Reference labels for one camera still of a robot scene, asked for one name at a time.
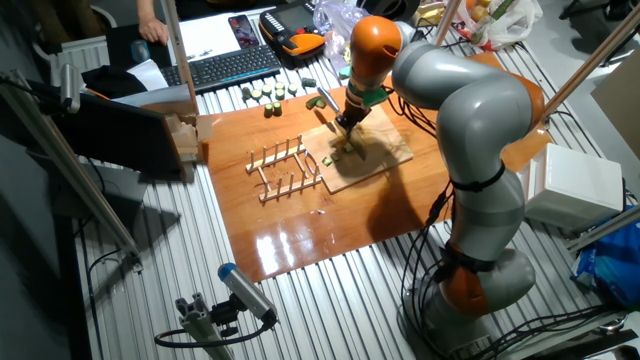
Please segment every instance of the black keyboard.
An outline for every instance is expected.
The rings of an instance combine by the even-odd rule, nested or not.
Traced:
[[[280,72],[280,62],[268,45],[242,49],[189,63],[198,93],[235,85]],[[160,70],[169,86],[180,85],[176,66]]]

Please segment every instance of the slotted aluminum table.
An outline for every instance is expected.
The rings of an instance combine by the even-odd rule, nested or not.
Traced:
[[[256,32],[257,14],[259,12],[248,13]],[[457,40],[457,34],[451,31],[445,44]],[[477,52],[468,44],[454,45],[450,51],[460,56]],[[85,69],[95,68],[108,63],[105,53],[104,41],[92,46],[70,47],[52,66],[78,62]],[[511,48],[496,55],[506,70],[540,85],[547,100],[554,94],[556,87],[527,51]],[[305,61],[297,71],[282,70],[275,77],[253,81],[252,85],[259,89],[263,83],[274,84],[276,81],[299,84],[301,77],[317,79],[318,85],[324,88],[346,85],[346,81],[338,80],[323,57]],[[200,112],[214,114],[259,106],[255,101],[242,101],[242,86],[245,84],[198,96]],[[315,92],[315,89],[301,88],[298,95],[305,92]],[[572,112],[566,105],[560,110]],[[548,130],[556,144],[603,157],[575,118],[552,115]],[[85,271],[80,271],[94,359],[207,358],[201,349],[173,350],[157,347],[153,342],[154,335],[180,328],[179,314],[174,306],[177,298],[190,298],[191,294],[201,292],[212,305],[229,296],[229,291],[217,278],[217,269],[223,263],[233,262],[233,253],[208,169],[196,165],[194,170],[196,180],[192,184],[156,182],[149,185],[133,229],[141,249],[142,272],[134,272],[122,255],[109,257],[92,271],[97,323],[92,316]],[[115,248],[113,241],[101,234],[99,225],[89,224],[84,235],[89,263]],[[415,358],[396,318],[402,269],[415,235],[399,236],[261,281],[258,286],[277,307],[280,324],[275,331],[231,346],[235,357],[269,360]],[[434,263],[436,246],[446,241],[447,236],[443,223],[431,231],[432,241],[421,254],[419,276]],[[82,242],[80,238],[75,241],[79,264],[84,264]],[[569,280],[572,258],[557,229],[525,221],[510,245],[529,256],[535,266],[537,281],[516,304],[483,318],[491,326],[493,336],[504,334],[528,319],[601,303],[597,296],[583,294]],[[603,316],[567,333],[533,337],[504,356],[523,358],[614,317]],[[241,334],[248,334],[259,324],[247,313],[241,315],[238,326]],[[180,336],[178,340],[188,339]],[[418,358],[434,358],[426,350],[419,351]]]

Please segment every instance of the knife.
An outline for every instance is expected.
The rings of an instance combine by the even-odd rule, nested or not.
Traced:
[[[327,90],[321,87],[318,87],[318,92],[320,93],[324,101],[329,105],[329,107],[336,113],[336,121],[334,121],[334,124],[338,129],[340,129],[340,133],[342,133],[342,136],[344,136],[347,142],[349,142],[349,144],[353,146],[358,156],[360,156],[362,160],[365,160],[367,158],[367,151],[366,143],[364,142],[364,140],[357,133],[351,131],[351,129],[346,130],[338,124],[337,120],[343,115],[333,96],[331,96],[331,94],[329,94]]]

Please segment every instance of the white plastic bag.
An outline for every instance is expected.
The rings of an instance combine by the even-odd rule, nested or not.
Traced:
[[[369,16],[361,8],[340,0],[320,0],[313,12],[313,25],[324,34],[324,55],[338,71],[351,62],[349,40],[358,21]]]
[[[487,7],[489,14],[502,3],[503,0],[493,0]],[[495,51],[526,39],[533,23],[541,17],[542,9],[536,0],[514,0],[499,19],[487,16],[476,23],[469,15],[466,1],[462,1],[455,21],[464,22],[464,26],[458,28],[462,36],[484,50]]]

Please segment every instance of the metal rod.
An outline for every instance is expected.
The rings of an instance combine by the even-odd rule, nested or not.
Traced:
[[[27,81],[18,72],[11,74],[11,80],[29,88]],[[26,92],[8,85],[0,85],[0,97],[4,98],[13,109],[20,121],[60,170],[60,173],[91,210],[100,225],[113,236],[125,252],[136,257],[139,256],[135,240],[98,190],[95,182],[84,170],[58,127],[48,116],[42,115],[34,98]]]
[[[640,6],[636,6],[631,14],[613,30],[611,35],[593,52],[593,54],[582,64],[578,71],[558,90],[558,92],[549,100],[542,115],[546,119],[554,112],[560,104],[562,104],[569,95],[591,74],[591,72],[600,65],[602,60],[613,51],[613,49],[640,24]]]
[[[442,14],[442,18],[440,19],[440,23],[436,29],[436,41],[433,43],[435,46],[440,47],[442,45],[442,42],[449,31],[449,27],[453,22],[453,17],[456,15],[461,2],[462,0],[450,0],[449,3],[447,3],[447,6],[444,9],[444,14]]]
[[[182,83],[186,83],[189,87],[189,95],[191,96],[193,108],[196,115],[199,115],[200,112],[198,111],[198,102],[196,101],[196,91],[193,87],[193,79],[191,78],[191,70],[189,69],[187,53],[184,50],[184,42],[182,41],[182,33],[180,32],[180,20],[178,18],[178,11],[176,10],[176,3],[174,0],[161,1],[162,7],[165,11],[167,28],[169,29],[169,38],[171,39],[173,52],[176,55],[178,75],[180,75],[180,81],[182,81]]]
[[[569,242],[567,250],[569,250],[569,252],[576,252],[611,234],[612,232],[638,221],[638,219],[640,219],[640,206],[634,206],[633,209],[623,212],[592,231],[582,235],[580,238]]]

